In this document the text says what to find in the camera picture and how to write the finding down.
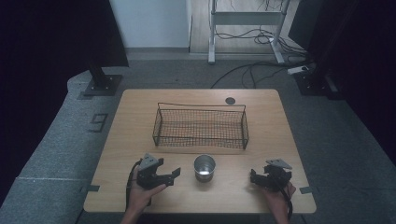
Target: white rack leg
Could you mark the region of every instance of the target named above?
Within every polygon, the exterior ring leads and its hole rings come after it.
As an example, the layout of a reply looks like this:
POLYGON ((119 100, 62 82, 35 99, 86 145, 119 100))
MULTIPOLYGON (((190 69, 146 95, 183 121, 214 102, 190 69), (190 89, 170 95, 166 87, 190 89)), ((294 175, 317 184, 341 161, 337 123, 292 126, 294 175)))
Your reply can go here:
POLYGON ((280 53, 280 48, 278 45, 280 32, 282 31, 283 23, 285 22, 286 15, 288 14, 288 7, 289 7, 290 0, 287 0, 285 6, 282 8, 282 14, 280 16, 279 25, 276 27, 276 33, 274 38, 270 38, 271 41, 271 48, 275 54, 276 60, 278 63, 284 63, 285 60, 280 53))
POLYGON ((209 37, 209 59, 210 64, 215 63, 215 29, 216 29, 216 0, 212 0, 212 10, 210 11, 210 37, 209 37))

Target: round hole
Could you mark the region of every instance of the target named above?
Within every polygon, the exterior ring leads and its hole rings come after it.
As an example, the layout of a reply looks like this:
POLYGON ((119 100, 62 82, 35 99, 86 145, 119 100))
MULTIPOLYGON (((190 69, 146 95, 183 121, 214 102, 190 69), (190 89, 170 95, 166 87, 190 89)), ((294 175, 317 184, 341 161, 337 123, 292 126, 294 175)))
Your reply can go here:
POLYGON ((227 103, 227 105, 234 105, 235 99, 233 97, 228 97, 227 99, 225 99, 225 103, 227 103))

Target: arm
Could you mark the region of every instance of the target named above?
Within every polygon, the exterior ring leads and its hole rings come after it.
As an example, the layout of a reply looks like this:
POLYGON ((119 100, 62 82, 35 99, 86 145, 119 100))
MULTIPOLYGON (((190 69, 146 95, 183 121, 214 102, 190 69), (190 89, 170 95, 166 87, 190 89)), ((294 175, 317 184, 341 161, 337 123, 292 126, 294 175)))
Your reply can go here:
POLYGON ((149 204, 151 197, 166 189, 165 184, 160 185, 155 189, 143 189, 137 185, 137 168, 138 167, 134 169, 131 193, 129 196, 129 206, 125 211, 121 224, 135 224, 140 215, 142 215, 146 206, 149 204))
MULTIPOLYGON (((273 192, 269 189, 261 188, 264 198, 267 201, 268 208, 273 214, 277 224, 289 224, 288 220, 288 204, 285 202, 280 191, 273 192)), ((296 188, 289 182, 284 188, 285 192, 289 194, 289 197, 293 195, 296 188)))

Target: white wall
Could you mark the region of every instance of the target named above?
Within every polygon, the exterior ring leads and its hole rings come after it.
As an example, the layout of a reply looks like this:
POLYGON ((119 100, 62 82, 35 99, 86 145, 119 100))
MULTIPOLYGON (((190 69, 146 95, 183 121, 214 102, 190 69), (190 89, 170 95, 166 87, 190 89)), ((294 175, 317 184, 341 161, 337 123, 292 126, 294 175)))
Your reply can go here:
POLYGON ((187 48, 190 0, 110 0, 125 48, 187 48))

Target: black cable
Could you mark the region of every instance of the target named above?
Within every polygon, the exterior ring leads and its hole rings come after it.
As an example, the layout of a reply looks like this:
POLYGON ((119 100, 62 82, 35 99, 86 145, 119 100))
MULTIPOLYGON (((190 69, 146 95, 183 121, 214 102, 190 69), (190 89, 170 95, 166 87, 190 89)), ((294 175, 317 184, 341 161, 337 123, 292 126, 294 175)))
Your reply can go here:
POLYGON ((268 1, 268 0, 262 0, 262 3, 259 5, 259 7, 257 8, 256 11, 259 11, 260 7, 265 3, 265 1, 268 1))
POLYGON ((241 34, 241 35, 223 34, 223 33, 218 33, 218 31, 216 30, 216 35, 217 35, 220 39, 233 39, 233 38, 250 39, 250 38, 257 38, 256 35, 254 35, 254 36, 244 36, 244 35, 250 34, 251 32, 254 32, 254 31, 260 31, 260 29, 249 30, 249 31, 247 31, 247 32, 245 32, 245 33, 243 33, 243 34, 241 34))
POLYGON ((272 73, 272 74, 271 74, 270 76, 268 76, 268 77, 262 77, 262 78, 260 78, 259 80, 256 81, 256 84, 259 83, 259 82, 261 82, 261 81, 263 81, 263 80, 265 80, 265 79, 267 79, 267 78, 274 77, 276 74, 278 74, 279 72, 281 72, 281 71, 283 71, 283 70, 286 70, 286 69, 288 69, 288 67, 286 67, 286 68, 281 68, 281 69, 275 71, 274 73, 272 73))
POLYGON ((133 177, 134 177, 134 169, 136 168, 136 166, 137 165, 140 165, 140 163, 142 162, 142 160, 143 159, 140 159, 139 161, 137 161, 135 164, 134 164, 134 166, 132 167, 132 170, 131 170, 131 173, 129 173, 129 176, 128 176, 128 181, 127 181, 127 183, 126 183, 126 193, 125 193, 125 198, 126 198, 126 206, 125 206, 125 211, 126 211, 126 209, 128 208, 128 206, 129 206, 129 195, 130 195, 130 193, 131 193, 131 188, 132 188, 132 182, 134 181, 133 180, 133 177))
POLYGON ((254 66, 251 66, 251 67, 250 67, 249 73, 250 73, 251 80, 253 81, 253 89, 256 89, 256 81, 254 80, 254 76, 253 76, 253 72, 252 72, 253 67, 254 67, 254 66))
POLYGON ((233 71, 235 71, 235 70, 238 70, 238 69, 240 69, 240 68, 243 68, 243 67, 248 67, 248 66, 250 66, 250 64, 241 65, 241 66, 235 67, 235 68, 232 69, 231 71, 228 71, 226 74, 224 74, 222 77, 220 77, 220 78, 210 87, 210 89, 213 89, 213 87, 215 87, 216 84, 218 84, 218 82, 220 82, 223 78, 225 78, 225 77, 227 77, 229 74, 231 74, 231 72, 233 72, 233 71))
POLYGON ((270 38, 271 38, 270 35, 258 34, 257 37, 254 39, 254 42, 255 42, 256 44, 261 44, 261 45, 264 45, 264 44, 271 44, 270 38), (261 41, 261 38, 262 38, 262 37, 265 37, 265 38, 267 39, 267 41, 262 42, 262 41, 261 41))
MULTIPOLYGON (((262 26, 260 26, 259 29, 260 29, 261 35, 263 35, 263 36, 265 36, 267 38, 274 36, 274 33, 271 33, 269 31, 263 30, 262 26)), ((281 48, 283 50, 285 50, 286 52, 288 52, 288 53, 296 53, 296 54, 301 54, 301 55, 305 55, 306 54, 305 49, 299 49, 299 48, 295 48, 295 47, 290 46, 286 42, 286 40, 284 38, 282 38, 281 36, 278 39, 278 43, 281 46, 281 48)))
POLYGON ((266 6, 265 6, 265 11, 268 11, 268 7, 270 6, 270 0, 267 0, 266 6))
POLYGON ((244 79, 245 79, 245 74, 248 72, 248 70, 250 69, 250 67, 247 69, 247 70, 245 70, 245 72, 242 74, 242 76, 241 76, 241 83, 242 83, 242 86, 245 88, 245 89, 248 89, 248 87, 245 85, 245 81, 244 81, 244 79))
POLYGON ((289 207, 288 220, 290 220, 291 215, 293 215, 293 203, 291 202, 289 187, 288 187, 288 193, 286 193, 285 190, 282 187, 280 187, 279 183, 277 183, 276 179, 273 179, 273 180, 274 180, 274 183, 276 184, 277 188, 280 190, 283 197, 285 198, 285 202, 288 203, 288 207, 289 207))
POLYGON ((81 216, 82 216, 82 213, 84 213, 84 208, 82 208, 81 209, 81 212, 79 212, 79 214, 78 214, 78 217, 77 217, 77 219, 76 219, 76 222, 75 222, 75 224, 78 224, 78 222, 79 222, 79 219, 81 218, 81 216))
POLYGON ((236 11, 236 9, 233 7, 233 0, 230 0, 231 3, 231 7, 233 8, 234 11, 236 11))

